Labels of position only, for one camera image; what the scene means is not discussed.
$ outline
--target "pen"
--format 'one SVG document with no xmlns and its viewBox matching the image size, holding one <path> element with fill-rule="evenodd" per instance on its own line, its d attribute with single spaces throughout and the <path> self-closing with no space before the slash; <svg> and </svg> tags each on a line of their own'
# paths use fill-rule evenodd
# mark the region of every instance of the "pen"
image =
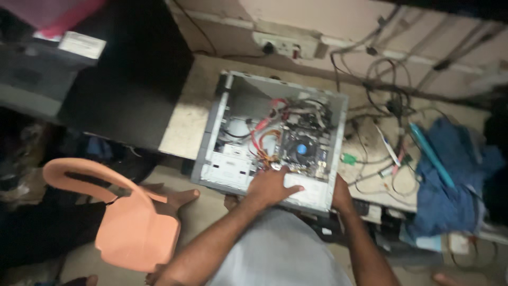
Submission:
<svg viewBox="0 0 508 286">
<path fill-rule="evenodd" d="M 390 153 L 390 156 L 392 156 L 393 161 L 395 164 L 397 164 L 398 167 L 400 167 L 400 161 L 397 158 L 397 155 L 395 155 L 395 152 L 393 151 L 393 148 L 390 146 L 390 143 L 388 143 L 388 139 L 383 135 L 381 132 L 381 129 L 376 125 L 376 128 L 381 135 L 381 138 L 383 139 L 383 143 L 385 144 L 386 149 L 388 150 L 388 153 Z"/>
</svg>

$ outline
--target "tabletop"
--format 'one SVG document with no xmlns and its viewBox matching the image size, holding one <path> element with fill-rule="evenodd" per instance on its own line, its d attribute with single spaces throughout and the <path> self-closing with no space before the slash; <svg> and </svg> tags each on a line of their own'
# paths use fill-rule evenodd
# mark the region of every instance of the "tabletop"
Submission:
<svg viewBox="0 0 508 286">
<path fill-rule="evenodd" d="M 180 99 L 158 148 L 159 151 L 187 159 L 196 159 L 208 120 L 208 112 L 215 97 L 215 88 L 222 70 L 246 72 L 263 77 L 277 76 L 287 82 L 322 90 L 334 91 L 336 88 L 335 82 L 328 79 L 196 55 Z M 376 113 L 370 107 L 354 110 L 354 108 L 368 106 L 369 104 L 363 87 L 341 83 L 340 92 L 350 98 L 349 108 L 353 110 L 348 111 L 348 118 L 365 113 Z M 384 103 L 388 98 L 389 94 L 387 92 L 375 92 L 373 94 L 375 102 Z M 435 119 L 442 116 L 436 109 L 446 114 L 453 122 L 460 123 L 478 132 L 483 131 L 483 124 L 489 116 L 486 111 L 422 98 L 412 98 L 411 106 L 422 111 L 405 119 L 404 124 L 414 122 L 425 129 L 429 128 Z M 386 158 L 388 151 L 373 120 L 363 118 L 358 120 L 358 123 L 358 134 L 353 130 L 351 124 L 346 125 L 345 134 L 349 135 L 349 139 L 344 139 L 341 152 L 357 157 L 358 161 L 374 162 Z M 395 118 L 380 119 L 378 126 L 388 138 L 391 146 L 395 146 L 399 132 L 401 132 L 397 120 Z M 405 137 L 404 145 L 406 152 L 412 158 L 410 165 L 415 168 L 420 158 L 420 150 L 409 136 Z M 362 171 L 362 176 L 367 176 L 377 173 L 388 164 L 390 164 L 390 160 L 367 164 L 364 167 L 360 163 L 349 165 L 341 162 L 338 172 L 346 182 L 353 182 L 360 178 L 360 171 Z M 403 166 L 393 180 L 393 186 L 394 188 L 392 188 L 391 176 L 383 179 L 379 175 L 375 175 L 359 182 L 356 186 L 350 186 L 350 192 L 354 198 L 415 212 L 418 182 L 412 170 Z"/>
</svg>

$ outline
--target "teal pen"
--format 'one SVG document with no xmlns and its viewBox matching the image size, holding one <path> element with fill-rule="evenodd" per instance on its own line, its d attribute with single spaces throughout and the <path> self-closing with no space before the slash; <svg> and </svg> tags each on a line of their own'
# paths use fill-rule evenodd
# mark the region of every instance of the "teal pen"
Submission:
<svg viewBox="0 0 508 286">
<path fill-rule="evenodd" d="M 434 167 L 437 169 L 437 172 L 439 173 L 441 179 L 447 186 L 455 189 L 455 184 L 453 183 L 450 174 L 448 174 L 444 166 L 441 164 L 441 161 L 438 159 L 432 147 L 430 147 L 429 142 L 425 139 L 425 136 L 421 132 L 418 125 L 410 123 L 409 126 L 411 128 L 413 135 L 416 137 L 418 144 L 420 144 L 420 147 L 422 148 L 423 152 L 425 152 L 425 155 L 427 155 L 432 165 L 434 165 Z"/>
</svg>

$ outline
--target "pink cloth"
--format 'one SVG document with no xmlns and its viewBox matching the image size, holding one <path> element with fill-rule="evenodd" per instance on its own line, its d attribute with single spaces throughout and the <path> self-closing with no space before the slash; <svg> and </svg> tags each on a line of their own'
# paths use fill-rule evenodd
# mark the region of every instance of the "pink cloth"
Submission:
<svg viewBox="0 0 508 286">
<path fill-rule="evenodd" d="M 40 30 L 62 35 L 98 10 L 106 0 L 0 0 L 0 6 Z"/>
</svg>

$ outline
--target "cpu fan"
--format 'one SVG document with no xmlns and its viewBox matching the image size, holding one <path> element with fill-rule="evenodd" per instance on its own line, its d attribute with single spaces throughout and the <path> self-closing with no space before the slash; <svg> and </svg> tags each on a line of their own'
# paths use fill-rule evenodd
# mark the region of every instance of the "cpu fan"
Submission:
<svg viewBox="0 0 508 286">
<path fill-rule="evenodd" d="M 306 135 L 288 134 L 281 148 L 286 160 L 306 166 L 315 163 L 317 143 Z"/>
</svg>

